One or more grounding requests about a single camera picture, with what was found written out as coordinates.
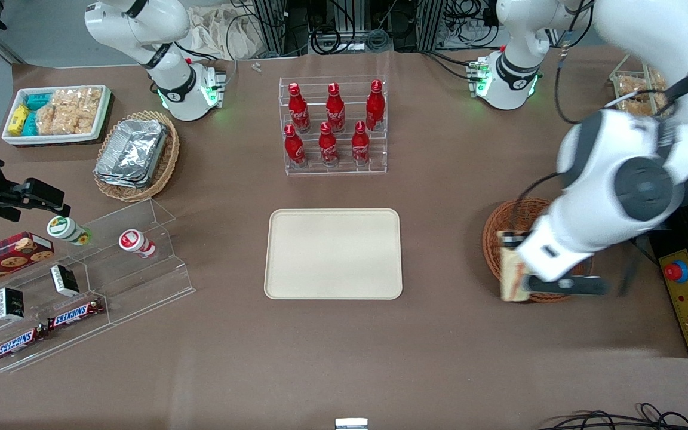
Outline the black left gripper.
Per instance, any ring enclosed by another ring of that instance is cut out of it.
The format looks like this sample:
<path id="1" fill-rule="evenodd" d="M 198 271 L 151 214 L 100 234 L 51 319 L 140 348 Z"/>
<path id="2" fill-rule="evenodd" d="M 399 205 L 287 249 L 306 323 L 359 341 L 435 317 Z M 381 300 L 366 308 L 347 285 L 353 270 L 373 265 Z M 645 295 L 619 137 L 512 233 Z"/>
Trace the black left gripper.
<path id="1" fill-rule="evenodd" d="M 527 239 L 527 232 L 501 232 L 500 246 L 517 248 Z M 610 286 L 600 276 L 569 275 L 556 281 L 544 281 L 533 274 L 525 275 L 525 290 L 539 294 L 562 296 L 604 296 Z"/>

